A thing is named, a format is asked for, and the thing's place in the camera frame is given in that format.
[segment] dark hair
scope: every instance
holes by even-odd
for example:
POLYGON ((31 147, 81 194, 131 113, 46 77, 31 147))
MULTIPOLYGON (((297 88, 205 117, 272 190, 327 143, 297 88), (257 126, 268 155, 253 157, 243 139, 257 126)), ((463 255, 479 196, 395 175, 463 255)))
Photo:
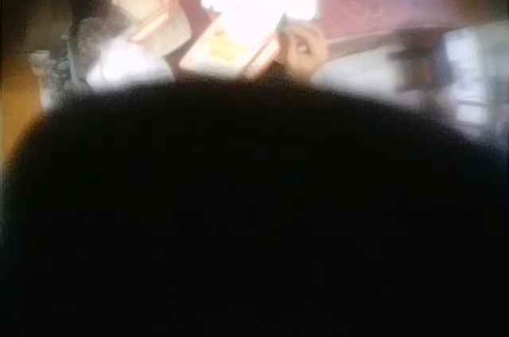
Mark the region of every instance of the dark hair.
POLYGON ((0 328, 495 330, 503 173, 412 114, 282 81, 78 99, 11 165, 0 328))

